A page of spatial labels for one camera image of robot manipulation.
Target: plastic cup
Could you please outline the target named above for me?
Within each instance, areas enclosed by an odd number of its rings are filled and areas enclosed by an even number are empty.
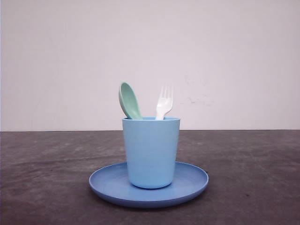
[[[123,119],[129,181],[140,188],[162,188],[174,177],[180,119]]]

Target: plastic fork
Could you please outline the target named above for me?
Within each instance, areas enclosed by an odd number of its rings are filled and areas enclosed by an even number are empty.
[[[165,115],[171,111],[173,107],[174,87],[164,85],[161,89],[158,103],[156,106],[156,120],[163,120]]]

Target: plastic spoon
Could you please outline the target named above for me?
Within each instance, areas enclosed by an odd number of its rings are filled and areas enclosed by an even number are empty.
[[[132,120],[142,120],[135,93],[129,84],[123,82],[119,89],[119,101],[125,115]]]

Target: spoon bowl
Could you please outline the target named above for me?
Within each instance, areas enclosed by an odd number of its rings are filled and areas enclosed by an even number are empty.
[[[129,84],[123,82],[119,88],[119,102],[125,115],[132,120],[142,120],[135,93]]]

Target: blue plate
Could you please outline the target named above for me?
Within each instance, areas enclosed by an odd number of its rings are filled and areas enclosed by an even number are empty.
[[[91,189],[108,202],[134,208],[161,208],[197,197],[207,187],[208,175],[197,166],[176,162],[170,185],[144,189],[129,182],[127,163],[119,163],[95,171],[89,182]]]

